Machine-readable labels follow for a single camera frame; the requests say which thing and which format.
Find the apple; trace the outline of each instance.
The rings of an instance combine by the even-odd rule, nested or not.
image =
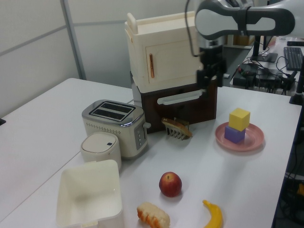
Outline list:
[[[175,197],[180,194],[182,183],[176,173],[166,172],[161,176],[159,186],[162,194],[167,197]]]

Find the yellow banana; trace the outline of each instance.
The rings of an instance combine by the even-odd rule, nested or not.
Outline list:
[[[221,228],[223,225],[223,215],[218,205],[203,200],[203,204],[208,208],[211,214],[209,223],[204,228]]]

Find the toy bread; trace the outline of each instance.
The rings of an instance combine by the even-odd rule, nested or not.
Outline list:
[[[151,228],[168,228],[170,217],[157,206],[144,202],[137,207],[137,215],[141,221],[148,223]]]

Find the white wall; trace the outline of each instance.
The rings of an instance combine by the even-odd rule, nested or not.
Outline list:
[[[79,77],[60,0],[0,1],[0,118]]]
[[[185,0],[66,0],[82,70],[90,81],[131,87],[124,22],[181,13]]]

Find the cabinet handle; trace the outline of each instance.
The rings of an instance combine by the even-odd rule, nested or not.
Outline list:
[[[149,54],[149,57],[150,57],[151,78],[154,78],[153,55]]]

